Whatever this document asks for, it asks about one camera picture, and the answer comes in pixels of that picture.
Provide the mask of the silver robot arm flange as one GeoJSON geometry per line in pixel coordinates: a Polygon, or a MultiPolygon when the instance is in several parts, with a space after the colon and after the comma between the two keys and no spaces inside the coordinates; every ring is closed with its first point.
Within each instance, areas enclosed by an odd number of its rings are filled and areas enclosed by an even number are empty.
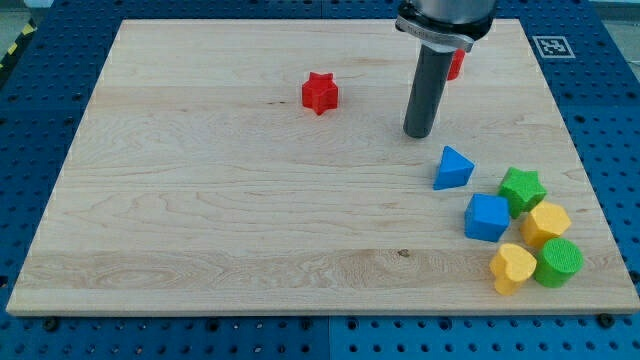
{"type": "Polygon", "coordinates": [[[395,26],[436,52],[470,52],[491,29],[496,8],[496,0],[405,0],[395,26]]]}

